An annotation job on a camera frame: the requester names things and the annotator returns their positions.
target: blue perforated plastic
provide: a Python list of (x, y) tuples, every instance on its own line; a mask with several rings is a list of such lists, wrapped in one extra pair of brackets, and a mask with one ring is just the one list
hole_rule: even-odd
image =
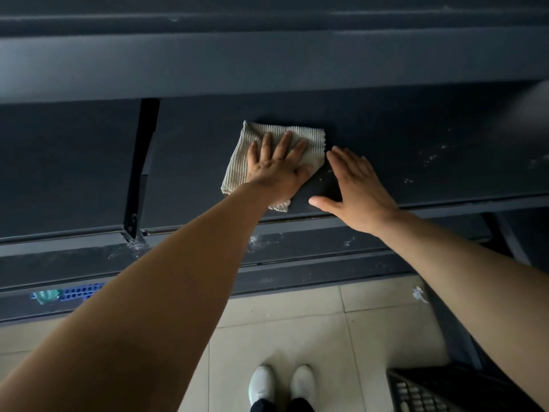
[[(89, 299), (95, 292), (99, 291), (106, 282), (100, 284), (83, 284), (74, 288), (62, 289), (61, 296), (56, 298), (58, 301), (66, 301), (72, 299), (82, 298), (84, 300)], [(36, 293), (31, 294), (31, 299), (36, 299)]]

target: floor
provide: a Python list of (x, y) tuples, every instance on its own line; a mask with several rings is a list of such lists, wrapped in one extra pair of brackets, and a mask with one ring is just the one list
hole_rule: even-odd
[[(180, 412), (243, 412), (262, 363), (277, 377), (279, 410), (293, 371), (309, 364), (316, 411), (393, 411), (388, 367), (448, 362), (429, 304), (412, 296), (418, 276), (231, 299), (196, 368)], [(0, 328), (0, 379), (59, 320)]]

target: person's right hand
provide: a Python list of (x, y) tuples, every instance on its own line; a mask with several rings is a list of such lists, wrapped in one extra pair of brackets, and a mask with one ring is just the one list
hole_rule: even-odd
[(311, 197), (309, 204), (332, 213), (349, 227), (378, 235), (385, 221), (400, 212), (395, 200), (379, 181), (368, 160), (337, 146), (326, 157), (338, 179), (342, 202)]

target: forearm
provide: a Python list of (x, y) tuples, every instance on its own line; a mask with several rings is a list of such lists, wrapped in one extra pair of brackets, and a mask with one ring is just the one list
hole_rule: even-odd
[(0, 409), (42, 410), (48, 399), (55, 410), (73, 395), (83, 410), (176, 409), (269, 195), (243, 185), (120, 273), (0, 386)]
[(496, 363), (549, 408), (549, 276), (408, 213), (379, 237), (417, 270)]

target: person's left hand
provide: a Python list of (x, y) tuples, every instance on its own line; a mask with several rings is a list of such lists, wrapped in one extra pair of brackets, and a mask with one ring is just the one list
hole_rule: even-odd
[(261, 152), (257, 156), (257, 142), (248, 149), (248, 174), (246, 183), (256, 183), (267, 187), (273, 193), (271, 205), (282, 204), (291, 199), (298, 189), (311, 176), (312, 166), (298, 167), (299, 159), (307, 148), (307, 140), (300, 141), (288, 153), (292, 132), (286, 131), (271, 155), (272, 135), (267, 133), (261, 142)]

